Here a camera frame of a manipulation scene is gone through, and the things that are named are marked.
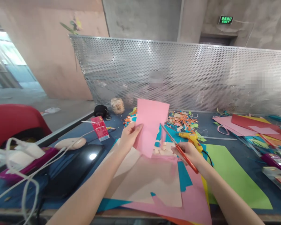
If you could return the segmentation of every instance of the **concrete wall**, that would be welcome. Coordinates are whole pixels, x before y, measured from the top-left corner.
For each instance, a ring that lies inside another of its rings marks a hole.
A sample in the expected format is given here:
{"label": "concrete wall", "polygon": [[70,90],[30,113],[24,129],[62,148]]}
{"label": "concrete wall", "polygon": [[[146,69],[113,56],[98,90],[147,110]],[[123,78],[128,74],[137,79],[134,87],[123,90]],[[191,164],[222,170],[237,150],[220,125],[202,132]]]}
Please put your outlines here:
{"label": "concrete wall", "polygon": [[208,0],[184,0],[178,42],[199,43]]}
{"label": "concrete wall", "polygon": [[[217,24],[220,15],[233,16],[232,24]],[[208,0],[201,32],[237,36],[235,46],[281,50],[281,0]]]}
{"label": "concrete wall", "polygon": [[103,0],[110,37],[177,41],[181,0]]}

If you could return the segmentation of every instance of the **yellow glue gun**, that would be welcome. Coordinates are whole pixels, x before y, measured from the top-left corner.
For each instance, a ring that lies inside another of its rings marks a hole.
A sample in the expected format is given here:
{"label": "yellow glue gun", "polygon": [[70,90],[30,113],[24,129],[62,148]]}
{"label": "yellow glue gun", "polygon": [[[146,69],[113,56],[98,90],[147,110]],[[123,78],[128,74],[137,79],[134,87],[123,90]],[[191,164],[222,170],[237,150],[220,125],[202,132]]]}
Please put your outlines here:
{"label": "yellow glue gun", "polygon": [[203,151],[203,147],[202,145],[200,145],[200,143],[198,142],[198,135],[196,133],[192,134],[192,133],[182,133],[180,132],[179,137],[181,138],[187,138],[188,142],[191,142],[194,144],[194,146],[196,147],[196,149],[198,150],[198,152],[202,152]]}

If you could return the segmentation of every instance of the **green exit sign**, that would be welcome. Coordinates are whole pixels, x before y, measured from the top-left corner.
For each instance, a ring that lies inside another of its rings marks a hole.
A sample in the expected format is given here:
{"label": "green exit sign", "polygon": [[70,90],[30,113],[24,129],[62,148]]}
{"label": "green exit sign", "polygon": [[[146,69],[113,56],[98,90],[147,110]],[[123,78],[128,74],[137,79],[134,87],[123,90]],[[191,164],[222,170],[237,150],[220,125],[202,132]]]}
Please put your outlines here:
{"label": "green exit sign", "polygon": [[233,17],[228,16],[221,16],[219,19],[219,24],[231,24],[233,20]]}

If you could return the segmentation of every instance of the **perforated metal panel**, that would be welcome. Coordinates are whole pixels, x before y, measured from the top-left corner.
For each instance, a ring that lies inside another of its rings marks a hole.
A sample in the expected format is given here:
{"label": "perforated metal panel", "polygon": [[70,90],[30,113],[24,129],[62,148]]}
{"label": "perforated metal panel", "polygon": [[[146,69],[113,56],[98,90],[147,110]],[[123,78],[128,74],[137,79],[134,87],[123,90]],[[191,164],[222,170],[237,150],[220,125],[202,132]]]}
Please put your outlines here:
{"label": "perforated metal panel", "polygon": [[281,115],[281,51],[70,35],[97,104]]}

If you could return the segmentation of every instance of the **computer mouse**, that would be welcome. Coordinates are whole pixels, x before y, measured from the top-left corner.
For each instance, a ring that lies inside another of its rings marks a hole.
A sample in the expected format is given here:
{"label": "computer mouse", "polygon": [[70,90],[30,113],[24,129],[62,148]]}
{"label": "computer mouse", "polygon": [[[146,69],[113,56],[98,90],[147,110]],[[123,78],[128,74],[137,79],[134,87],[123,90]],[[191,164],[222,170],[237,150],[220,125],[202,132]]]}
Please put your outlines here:
{"label": "computer mouse", "polygon": [[58,142],[54,148],[58,149],[58,150],[61,150],[62,148],[64,147],[69,147],[71,144],[73,144],[69,150],[75,150],[75,149],[79,149],[81,148],[82,146],[84,146],[86,143],[86,139],[81,137],[81,138],[67,138],[67,139],[64,139],[64,140],[61,140],[60,142]]}

